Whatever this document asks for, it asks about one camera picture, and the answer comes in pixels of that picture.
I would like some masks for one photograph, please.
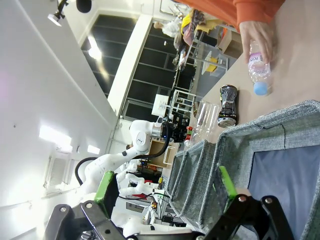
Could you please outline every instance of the spotlight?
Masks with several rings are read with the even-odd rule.
[[[69,3],[67,3],[67,1],[68,0],[62,0],[58,5],[58,10],[55,12],[55,14],[48,15],[48,19],[59,27],[61,27],[59,20],[66,17],[65,15],[63,15],[62,11],[64,9],[64,6],[68,6]]]

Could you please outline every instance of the yellow object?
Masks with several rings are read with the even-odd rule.
[[[195,30],[201,30],[208,34],[210,30],[214,29],[216,26],[222,23],[223,22],[219,19],[207,20],[206,24],[196,26]]]
[[[152,209],[156,209],[157,206],[158,206],[158,204],[157,204],[156,201],[154,201],[154,202],[151,203],[151,208],[152,208]]]
[[[188,13],[183,19],[181,23],[181,34],[184,35],[183,29],[185,26],[187,26],[190,23],[190,14]]]
[[[218,59],[214,58],[214,57],[210,57],[210,62],[213,62],[215,64],[218,63]],[[215,65],[209,65],[208,68],[206,69],[207,72],[213,72],[214,70],[216,70],[217,66]]]

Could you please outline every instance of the wooden table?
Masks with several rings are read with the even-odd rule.
[[[242,55],[203,100],[221,106],[220,88],[239,90],[239,124],[304,100],[320,101],[320,1],[286,0],[275,16],[277,56],[271,63],[272,93],[257,96]],[[210,142],[216,143],[224,128],[216,127]]]

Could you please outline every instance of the hand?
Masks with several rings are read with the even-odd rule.
[[[249,62],[250,41],[256,41],[259,45],[263,61],[267,64],[272,59],[273,53],[273,31],[269,24],[260,21],[244,21],[239,25],[244,60]]]

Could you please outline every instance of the white wall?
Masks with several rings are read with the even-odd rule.
[[[74,151],[72,157],[80,160],[92,156],[88,144],[104,153],[117,121],[68,24],[57,27],[47,19],[54,11],[55,3],[50,1],[1,1],[5,21],[0,22],[0,231],[4,240],[21,234],[17,239],[35,239],[56,204],[74,204],[74,191],[41,200],[53,144],[39,138],[40,126],[69,135],[74,150],[80,145],[80,153]]]
[[[68,22],[61,21],[62,27],[58,27],[47,19],[48,14],[56,11],[56,2],[42,0],[20,0],[19,2],[27,18],[32,21],[37,34],[45,41],[75,87],[82,92],[101,118],[114,129],[117,117],[77,45]]]
[[[172,16],[160,13],[160,0],[98,0],[99,10],[103,14],[136,18],[141,14],[151,15],[155,19],[171,21]],[[162,0],[162,10],[174,8],[171,0]]]

